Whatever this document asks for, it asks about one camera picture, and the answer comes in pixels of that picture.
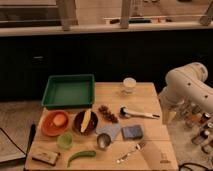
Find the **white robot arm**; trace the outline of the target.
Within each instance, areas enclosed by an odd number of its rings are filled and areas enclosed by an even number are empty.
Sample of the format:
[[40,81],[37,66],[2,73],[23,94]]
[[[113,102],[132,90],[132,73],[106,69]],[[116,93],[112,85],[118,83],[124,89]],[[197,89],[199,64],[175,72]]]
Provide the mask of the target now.
[[213,114],[213,88],[205,84],[207,77],[207,68],[199,62],[174,68],[166,74],[166,86],[158,95],[164,124],[174,118],[186,100]]

